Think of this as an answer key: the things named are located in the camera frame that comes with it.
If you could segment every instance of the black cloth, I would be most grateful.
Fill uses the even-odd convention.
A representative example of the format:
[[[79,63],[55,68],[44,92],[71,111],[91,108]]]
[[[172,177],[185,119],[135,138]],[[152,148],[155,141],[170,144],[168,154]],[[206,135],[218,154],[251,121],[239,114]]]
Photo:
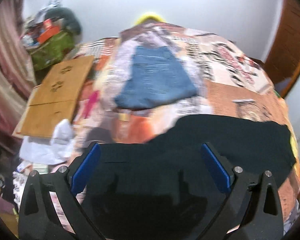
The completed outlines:
[[[197,238],[225,199],[201,159],[204,142],[247,172],[270,170],[278,187],[296,162],[285,125],[189,115],[146,144],[101,145],[83,209],[106,238]]]

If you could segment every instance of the yellow object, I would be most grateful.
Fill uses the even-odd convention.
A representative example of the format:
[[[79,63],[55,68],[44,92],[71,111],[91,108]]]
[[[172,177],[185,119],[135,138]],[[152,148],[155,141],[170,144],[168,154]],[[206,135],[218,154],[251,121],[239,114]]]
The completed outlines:
[[[129,115],[126,113],[119,113],[119,120],[122,122],[128,122],[129,121]]]
[[[9,230],[18,238],[18,222],[16,221],[16,216],[0,212],[0,218],[9,228]]]
[[[138,24],[141,24],[143,22],[145,22],[146,20],[149,20],[149,19],[153,19],[157,22],[166,22],[161,16],[155,14],[155,13],[152,13],[152,12],[148,12],[148,13],[145,13],[143,14],[136,22],[135,22],[135,25],[138,25]]]
[[[16,209],[13,208],[12,210],[13,210],[14,215],[16,216],[17,223],[19,223],[19,215],[18,215]]]

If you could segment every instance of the white paper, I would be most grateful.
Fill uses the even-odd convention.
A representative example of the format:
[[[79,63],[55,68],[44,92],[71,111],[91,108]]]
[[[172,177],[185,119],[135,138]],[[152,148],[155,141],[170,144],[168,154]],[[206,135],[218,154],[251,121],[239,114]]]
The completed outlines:
[[[55,165],[70,158],[74,143],[72,127],[64,119],[56,125],[52,139],[25,136],[19,156],[32,163]]]

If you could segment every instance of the green bag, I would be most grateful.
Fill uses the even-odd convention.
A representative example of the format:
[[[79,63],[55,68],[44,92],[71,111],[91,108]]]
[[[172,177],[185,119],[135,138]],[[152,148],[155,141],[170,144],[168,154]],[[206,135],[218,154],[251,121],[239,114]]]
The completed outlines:
[[[74,39],[70,33],[61,31],[52,36],[44,44],[40,45],[40,47],[30,51],[34,71],[61,62],[73,47]]]

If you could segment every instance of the wooden door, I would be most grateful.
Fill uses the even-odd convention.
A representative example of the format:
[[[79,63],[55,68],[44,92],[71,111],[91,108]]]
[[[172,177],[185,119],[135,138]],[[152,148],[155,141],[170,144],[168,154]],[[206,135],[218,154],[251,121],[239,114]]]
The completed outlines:
[[[274,83],[286,83],[278,91],[284,97],[300,74],[300,4],[284,0],[279,28],[264,70]]]

